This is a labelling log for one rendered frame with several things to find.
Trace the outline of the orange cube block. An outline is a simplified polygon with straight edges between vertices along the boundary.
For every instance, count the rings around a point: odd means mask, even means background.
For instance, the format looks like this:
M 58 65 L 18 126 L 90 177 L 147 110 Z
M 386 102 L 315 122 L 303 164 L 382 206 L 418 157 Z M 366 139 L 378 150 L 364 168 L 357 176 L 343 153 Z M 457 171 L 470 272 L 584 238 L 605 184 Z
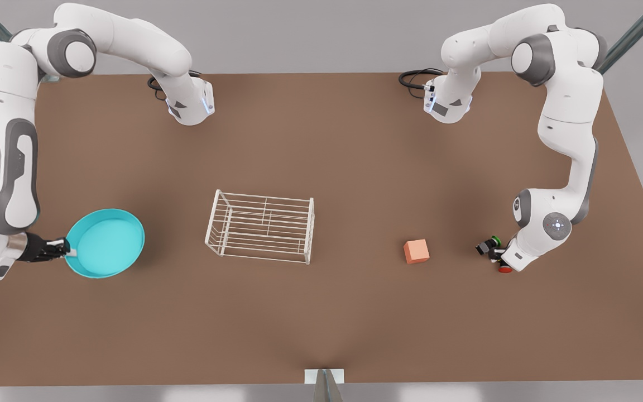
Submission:
M 426 239 L 409 240 L 404 244 L 404 256 L 409 264 L 425 262 L 430 258 Z

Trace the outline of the turquoise round plate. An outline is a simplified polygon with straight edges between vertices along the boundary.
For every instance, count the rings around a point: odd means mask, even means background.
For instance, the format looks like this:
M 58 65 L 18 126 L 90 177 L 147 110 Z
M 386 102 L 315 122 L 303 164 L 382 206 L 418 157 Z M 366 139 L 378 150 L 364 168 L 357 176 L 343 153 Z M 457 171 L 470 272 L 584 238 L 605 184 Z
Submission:
M 145 246 L 140 220 L 123 209 L 99 209 L 73 225 L 66 239 L 69 267 L 88 278 L 112 277 L 127 270 Z

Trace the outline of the red button switch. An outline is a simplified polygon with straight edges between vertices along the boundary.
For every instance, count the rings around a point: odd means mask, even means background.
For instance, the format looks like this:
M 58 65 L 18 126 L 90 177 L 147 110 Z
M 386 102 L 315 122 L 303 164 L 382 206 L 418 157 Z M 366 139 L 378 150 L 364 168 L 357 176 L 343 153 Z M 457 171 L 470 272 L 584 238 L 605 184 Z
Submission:
M 492 262 L 497 262 L 498 264 L 500 264 L 500 266 L 498 267 L 498 272 L 501 272 L 501 273 L 513 272 L 513 269 L 511 268 L 511 266 L 502 259 L 502 255 L 505 254 L 507 249 L 505 247 L 502 247 L 502 242 L 497 236 L 492 235 L 491 239 L 493 240 L 493 242 L 495 242 L 495 246 L 490 248 L 490 252 L 489 252 L 490 260 Z

